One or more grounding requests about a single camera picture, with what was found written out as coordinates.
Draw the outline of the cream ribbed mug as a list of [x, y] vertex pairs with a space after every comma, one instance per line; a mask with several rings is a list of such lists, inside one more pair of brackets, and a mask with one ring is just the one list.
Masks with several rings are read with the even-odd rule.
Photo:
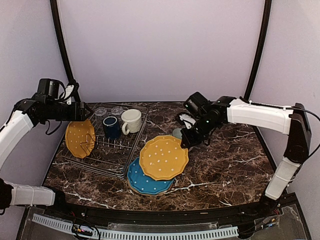
[[128, 109], [121, 115], [121, 130], [124, 135], [138, 133], [142, 127], [142, 113], [138, 109]]

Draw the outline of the dark blue mug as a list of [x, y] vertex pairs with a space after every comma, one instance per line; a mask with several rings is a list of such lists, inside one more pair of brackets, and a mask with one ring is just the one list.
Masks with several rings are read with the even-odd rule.
[[115, 116], [106, 117], [103, 122], [104, 135], [110, 140], [116, 140], [121, 136], [120, 124]]

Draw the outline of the metal wire dish rack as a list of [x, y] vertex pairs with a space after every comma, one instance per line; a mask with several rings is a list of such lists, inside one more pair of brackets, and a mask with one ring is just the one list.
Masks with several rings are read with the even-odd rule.
[[107, 116], [112, 115], [112, 109], [115, 107], [121, 107], [124, 111], [137, 109], [141, 112], [142, 126], [136, 133], [122, 134], [116, 140], [109, 140], [105, 137], [102, 123], [97, 122], [96, 117], [92, 115], [90, 121], [95, 130], [95, 143], [90, 155], [84, 158], [75, 157], [68, 150], [66, 142], [62, 141], [55, 158], [64, 159], [68, 164], [95, 174], [123, 179], [131, 161], [136, 158], [149, 110], [142, 102], [97, 102], [89, 103], [88, 106], [94, 111], [100, 107], [106, 108]]

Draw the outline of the yellow dotted top plate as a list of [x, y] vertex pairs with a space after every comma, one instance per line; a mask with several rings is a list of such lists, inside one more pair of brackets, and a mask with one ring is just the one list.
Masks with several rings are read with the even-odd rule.
[[91, 121], [71, 121], [65, 131], [65, 142], [74, 157], [83, 159], [89, 156], [96, 142], [95, 129]]

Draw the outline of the clear ribbed drinking glass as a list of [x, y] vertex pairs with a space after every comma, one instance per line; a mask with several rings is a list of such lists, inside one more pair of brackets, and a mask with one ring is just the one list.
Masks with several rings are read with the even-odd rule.
[[94, 111], [96, 118], [104, 118], [107, 115], [107, 109], [105, 107], [98, 107]]

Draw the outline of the blue plate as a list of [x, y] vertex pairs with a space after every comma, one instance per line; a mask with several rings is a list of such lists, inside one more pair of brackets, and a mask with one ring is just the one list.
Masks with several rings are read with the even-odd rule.
[[157, 194], [168, 190], [173, 185], [175, 179], [154, 180], [144, 174], [137, 157], [128, 167], [127, 180], [130, 186], [144, 194]]

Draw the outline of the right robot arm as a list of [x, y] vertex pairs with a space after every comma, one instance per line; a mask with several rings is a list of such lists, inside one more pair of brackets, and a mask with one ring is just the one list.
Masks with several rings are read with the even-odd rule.
[[213, 131], [224, 124], [245, 124], [270, 129], [288, 136], [282, 160], [261, 195], [255, 208], [241, 213], [243, 216], [266, 217], [278, 205], [279, 199], [303, 164], [312, 156], [310, 111], [304, 105], [279, 106], [252, 102], [244, 98], [222, 96], [210, 101], [200, 92], [193, 93], [184, 107], [195, 118], [190, 128], [181, 130], [180, 146], [190, 149], [201, 143], [208, 145]]

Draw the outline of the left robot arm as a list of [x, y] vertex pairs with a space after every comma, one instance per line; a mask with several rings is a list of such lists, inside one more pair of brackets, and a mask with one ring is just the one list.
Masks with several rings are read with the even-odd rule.
[[[79, 84], [64, 85], [50, 78], [39, 80], [37, 92], [31, 98], [18, 101], [0, 128], [0, 163], [3, 165], [20, 140], [38, 124], [50, 120], [82, 122], [93, 115], [93, 110], [76, 99]], [[71, 213], [65, 193], [45, 186], [29, 186], [0, 181], [1, 214], [10, 206], [47, 206], [60, 218]]]

